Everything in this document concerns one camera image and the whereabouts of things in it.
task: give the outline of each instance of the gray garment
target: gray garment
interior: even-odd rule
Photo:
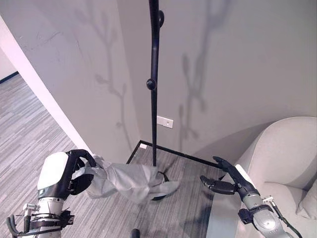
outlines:
[[[164,196],[175,192],[179,182],[164,182],[162,174],[158,173],[156,167],[137,164],[116,164],[103,160],[102,157],[94,155],[97,162],[96,167],[85,167],[76,171],[72,179],[83,174],[92,174],[94,179],[86,189],[92,198],[108,197],[119,192],[124,197],[136,203],[151,200],[154,197]]]

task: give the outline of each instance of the gray carpet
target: gray carpet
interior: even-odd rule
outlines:
[[[0,234],[10,237],[5,218],[36,202],[44,158],[75,146],[18,75],[0,84]],[[131,163],[151,165],[151,147],[139,148]],[[83,192],[69,196],[64,208],[75,215],[64,238],[128,238],[133,228],[142,238],[205,238],[212,193],[200,175],[217,178],[218,169],[158,150],[158,168],[180,188],[162,201],[134,204],[119,194],[91,200]],[[22,220],[17,219],[22,230]]]

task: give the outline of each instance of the wall plate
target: wall plate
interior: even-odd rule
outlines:
[[[168,127],[168,128],[173,128],[173,121],[172,119],[164,118],[164,117],[157,117],[157,123],[159,125]]]

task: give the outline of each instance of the black baseboard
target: black baseboard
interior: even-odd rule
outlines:
[[[140,147],[140,144],[145,144],[145,145],[148,145],[148,146],[152,146],[152,143],[149,143],[149,142],[146,142],[144,140],[140,140],[139,143],[137,144],[137,146],[135,147],[135,149],[133,150],[127,164],[129,164],[132,160],[132,158],[134,157],[135,153],[137,152],[137,150],[139,149]],[[178,151],[175,151],[175,150],[171,150],[171,149],[168,149],[166,147],[163,147],[163,146],[159,146],[157,145],[157,148],[160,149],[160,150],[163,150],[163,151],[166,151],[166,152],[169,152],[171,154],[174,154],[174,155],[177,155],[177,156],[181,156],[181,157],[184,157],[186,159],[190,159],[190,160],[194,160],[196,162],[199,162],[199,163],[202,163],[202,164],[205,164],[205,165],[209,165],[209,166],[212,166],[212,167],[215,167],[215,168],[218,168],[220,169],[220,166],[216,163],[213,163],[213,162],[210,162],[210,161],[207,161],[207,160],[202,160],[200,158],[197,158],[195,156],[191,156],[191,155],[186,155],[184,153],[181,153],[181,152],[178,152]]]
[[[5,78],[3,78],[3,79],[0,79],[0,83],[6,82],[7,80],[11,79],[12,77],[16,76],[17,74],[19,74],[18,71],[16,71],[16,72],[10,74],[9,76],[7,76],[7,77],[5,77]]]

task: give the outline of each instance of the robotic hand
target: robotic hand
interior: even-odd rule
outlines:
[[[70,211],[62,210],[64,201],[70,194],[77,195],[88,188],[94,178],[94,175],[85,174],[72,179],[72,174],[85,166],[80,157],[85,158],[91,167],[96,166],[86,150],[57,152],[45,159],[37,185],[39,203],[23,207],[24,231],[16,229],[14,215],[6,219],[13,238],[60,238],[60,231],[73,224],[74,216]]]
[[[272,196],[261,199],[259,191],[256,190],[250,177],[240,165],[233,166],[226,160],[217,156],[213,156],[213,159],[218,162],[223,171],[229,173],[234,184],[208,179],[205,176],[201,176],[200,179],[205,186],[216,193],[239,193],[241,201],[247,207],[247,209],[240,209],[238,213],[244,224],[253,223],[254,227],[266,238],[294,238],[291,234],[284,231],[282,224],[279,221],[279,219],[281,219],[299,238],[302,238],[300,233],[282,216],[274,203]],[[265,202],[271,204],[277,215],[269,205],[265,204]]]

